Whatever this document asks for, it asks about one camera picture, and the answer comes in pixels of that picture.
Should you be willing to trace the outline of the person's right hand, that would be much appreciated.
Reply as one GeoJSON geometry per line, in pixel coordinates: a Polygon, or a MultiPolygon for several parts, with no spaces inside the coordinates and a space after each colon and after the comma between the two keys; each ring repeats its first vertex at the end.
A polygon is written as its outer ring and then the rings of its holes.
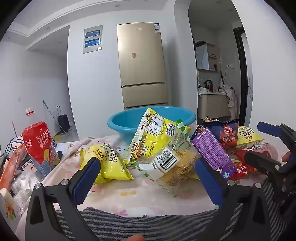
{"type": "Polygon", "coordinates": [[[290,159],[290,155],[291,155],[291,152],[290,152],[290,151],[287,152],[287,153],[282,157],[281,161],[282,161],[283,163],[288,162],[289,159],[290,159]]]}

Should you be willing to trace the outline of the person's left hand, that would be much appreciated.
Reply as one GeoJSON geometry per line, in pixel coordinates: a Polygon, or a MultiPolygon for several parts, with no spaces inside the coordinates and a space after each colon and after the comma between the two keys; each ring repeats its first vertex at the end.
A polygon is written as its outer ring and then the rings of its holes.
{"type": "Polygon", "coordinates": [[[133,235],[128,237],[125,241],[145,241],[145,238],[142,235],[133,235]]]}

